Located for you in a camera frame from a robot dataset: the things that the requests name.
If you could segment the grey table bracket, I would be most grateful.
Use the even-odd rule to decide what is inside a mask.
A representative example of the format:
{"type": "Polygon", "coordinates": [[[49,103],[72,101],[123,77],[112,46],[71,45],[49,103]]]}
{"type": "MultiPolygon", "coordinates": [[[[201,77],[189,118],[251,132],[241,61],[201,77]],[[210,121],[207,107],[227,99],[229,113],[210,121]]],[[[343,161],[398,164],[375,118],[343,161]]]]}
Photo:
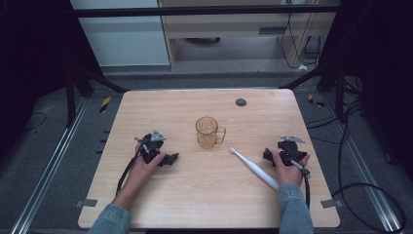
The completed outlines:
{"type": "Polygon", "coordinates": [[[97,204],[97,200],[95,199],[83,199],[77,200],[75,203],[76,208],[83,208],[83,207],[95,207],[97,204]]]}
{"type": "Polygon", "coordinates": [[[343,207],[343,202],[340,199],[338,199],[338,200],[334,200],[334,199],[323,200],[320,203],[321,203],[321,205],[324,209],[343,207]]]}

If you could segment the person's left hand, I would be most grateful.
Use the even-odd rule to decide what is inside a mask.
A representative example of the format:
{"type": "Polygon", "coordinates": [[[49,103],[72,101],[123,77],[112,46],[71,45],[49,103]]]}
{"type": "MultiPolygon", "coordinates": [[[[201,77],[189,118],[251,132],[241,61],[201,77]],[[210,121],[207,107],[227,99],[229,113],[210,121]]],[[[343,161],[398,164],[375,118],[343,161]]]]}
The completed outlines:
{"type": "Polygon", "coordinates": [[[146,163],[142,156],[138,156],[131,166],[128,178],[124,183],[122,190],[130,194],[136,194],[154,173],[164,158],[165,153],[161,152],[156,155],[150,163],[146,163]]]}

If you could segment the black metal stand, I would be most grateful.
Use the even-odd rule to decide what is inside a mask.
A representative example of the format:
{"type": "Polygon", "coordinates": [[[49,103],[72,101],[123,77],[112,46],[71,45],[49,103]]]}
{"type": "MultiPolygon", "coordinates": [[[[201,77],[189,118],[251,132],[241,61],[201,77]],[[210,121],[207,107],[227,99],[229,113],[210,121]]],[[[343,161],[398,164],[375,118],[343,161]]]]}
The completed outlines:
{"type": "Polygon", "coordinates": [[[344,69],[340,61],[321,62],[318,67],[307,72],[295,81],[281,86],[281,89],[293,90],[312,78],[319,77],[317,89],[321,93],[328,92],[335,87],[335,114],[339,121],[343,123],[344,117],[344,69]]]}
{"type": "Polygon", "coordinates": [[[90,97],[94,93],[94,88],[90,83],[90,79],[117,93],[125,93],[128,91],[128,89],[112,83],[103,75],[98,75],[83,66],[72,66],[71,68],[68,68],[65,73],[68,127],[74,123],[76,117],[74,91],[78,90],[82,97],[90,97]]]}

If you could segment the person's right hand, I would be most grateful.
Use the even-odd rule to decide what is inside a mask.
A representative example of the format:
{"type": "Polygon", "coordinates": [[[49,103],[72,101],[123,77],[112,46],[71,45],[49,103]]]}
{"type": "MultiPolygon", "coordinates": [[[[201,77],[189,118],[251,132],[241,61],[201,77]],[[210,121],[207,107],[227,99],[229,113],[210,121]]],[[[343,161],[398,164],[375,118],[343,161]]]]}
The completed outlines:
{"type": "Polygon", "coordinates": [[[301,171],[295,166],[285,166],[277,151],[274,151],[272,155],[276,165],[276,179],[279,185],[293,183],[300,186],[303,180],[301,171]]]}

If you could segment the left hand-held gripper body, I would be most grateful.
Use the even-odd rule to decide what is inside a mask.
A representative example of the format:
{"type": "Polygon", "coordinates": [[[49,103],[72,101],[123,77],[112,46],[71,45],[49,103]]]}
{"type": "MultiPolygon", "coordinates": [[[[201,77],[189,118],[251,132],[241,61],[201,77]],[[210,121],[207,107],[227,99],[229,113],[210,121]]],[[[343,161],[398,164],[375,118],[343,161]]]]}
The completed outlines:
{"type": "Polygon", "coordinates": [[[136,156],[141,156],[146,164],[149,164],[159,153],[160,148],[167,138],[159,131],[154,130],[152,134],[147,134],[143,138],[136,138],[139,143],[136,156]]]}

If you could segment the white cabinet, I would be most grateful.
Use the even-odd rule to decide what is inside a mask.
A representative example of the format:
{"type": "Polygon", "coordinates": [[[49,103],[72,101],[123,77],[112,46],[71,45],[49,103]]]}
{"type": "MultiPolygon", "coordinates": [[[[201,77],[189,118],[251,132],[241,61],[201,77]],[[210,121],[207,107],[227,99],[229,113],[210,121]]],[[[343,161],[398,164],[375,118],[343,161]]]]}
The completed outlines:
{"type": "MultiPolygon", "coordinates": [[[[157,0],[70,0],[75,10],[158,8],[157,0]]],[[[160,17],[79,18],[101,67],[169,65],[160,17]]]]}

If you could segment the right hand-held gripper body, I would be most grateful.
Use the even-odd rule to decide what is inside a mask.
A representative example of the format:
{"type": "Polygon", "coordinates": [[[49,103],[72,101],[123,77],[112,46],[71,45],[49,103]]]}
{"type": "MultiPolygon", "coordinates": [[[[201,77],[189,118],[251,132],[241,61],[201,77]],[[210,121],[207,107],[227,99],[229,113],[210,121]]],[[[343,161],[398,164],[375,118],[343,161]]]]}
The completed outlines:
{"type": "Polygon", "coordinates": [[[281,151],[280,156],[286,167],[292,166],[293,163],[299,163],[307,153],[298,149],[298,142],[304,143],[304,140],[298,136],[281,136],[281,141],[277,143],[281,151]]]}

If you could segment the white electric toothbrush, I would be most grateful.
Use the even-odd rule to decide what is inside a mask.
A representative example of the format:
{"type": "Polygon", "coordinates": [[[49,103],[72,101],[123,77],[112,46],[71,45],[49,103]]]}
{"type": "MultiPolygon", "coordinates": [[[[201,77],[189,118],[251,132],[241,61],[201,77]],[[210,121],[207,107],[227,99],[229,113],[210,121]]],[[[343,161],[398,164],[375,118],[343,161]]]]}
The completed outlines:
{"type": "Polygon", "coordinates": [[[257,176],[259,176],[263,181],[265,181],[270,187],[274,190],[278,190],[280,185],[278,182],[267,174],[264,170],[262,170],[259,166],[248,160],[243,154],[238,152],[234,147],[230,148],[230,151],[235,154],[244,164],[249,167],[257,176]]]}

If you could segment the aluminium floor rail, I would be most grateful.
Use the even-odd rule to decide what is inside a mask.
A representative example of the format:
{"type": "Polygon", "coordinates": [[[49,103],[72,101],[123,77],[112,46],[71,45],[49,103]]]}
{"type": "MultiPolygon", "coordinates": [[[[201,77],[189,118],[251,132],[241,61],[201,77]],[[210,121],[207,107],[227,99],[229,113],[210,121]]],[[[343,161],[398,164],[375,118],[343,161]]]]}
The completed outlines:
{"type": "Polygon", "coordinates": [[[70,145],[72,138],[80,125],[84,116],[85,109],[89,103],[88,97],[81,97],[79,105],[75,111],[75,117],[72,123],[65,128],[62,137],[60,138],[56,149],[47,164],[45,171],[43,171],[34,191],[32,192],[28,202],[15,222],[10,234],[26,234],[34,217],[36,216],[48,190],[55,177],[55,174],[64,158],[67,148],[70,145]]]}
{"type": "Polygon", "coordinates": [[[350,135],[350,129],[347,124],[343,124],[339,120],[335,123],[339,132],[343,135],[341,148],[352,160],[352,163],[357,171],[358,177],[363,183],[363,188],[372,203],[372,206],[378,215],[384,230],[387,232],[399,230],[400,234],[404,234],[402,230],[402,222],[397,218],[394,209],[392,208],[389,197],[378,189],[378,182],[374,175],[369,170],[368,166],[362,159],[360,151],[355,144],[354,139],[350,135]]]}

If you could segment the black horizontal frame bar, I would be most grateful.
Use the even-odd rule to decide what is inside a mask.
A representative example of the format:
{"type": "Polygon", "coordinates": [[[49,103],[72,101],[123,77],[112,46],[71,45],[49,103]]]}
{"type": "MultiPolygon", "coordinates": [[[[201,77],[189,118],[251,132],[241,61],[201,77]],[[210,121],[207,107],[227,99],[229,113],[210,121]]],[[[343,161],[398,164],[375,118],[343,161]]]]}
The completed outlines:
{"type": "Polygon", "coordinates": [[[335,13],[341,10],[331,5],[253,5],[253,6],[199,6],[132,9],[87,9],[70,12],[78,18],[203,16],[242,14],[335,13]]]}

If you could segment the light wooden desk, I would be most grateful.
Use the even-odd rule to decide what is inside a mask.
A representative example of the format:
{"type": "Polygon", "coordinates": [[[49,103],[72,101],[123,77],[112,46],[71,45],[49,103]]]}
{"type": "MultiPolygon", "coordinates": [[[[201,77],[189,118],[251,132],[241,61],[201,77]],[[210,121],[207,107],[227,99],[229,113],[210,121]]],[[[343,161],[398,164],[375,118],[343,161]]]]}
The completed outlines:
{"type": "MultiPolygon", "coordinates": [[[[253,5],[329,5],[340,0],[157,0],[161,8],[199,6],[253,5]]],[[[312,37],[326,36],[335,15],[333,13],[247,14],[163,16],[166,37],[183,38],[255,37],[275,35],[286,62],[297,66],[304,62],[304,48],[312,37]]]]}

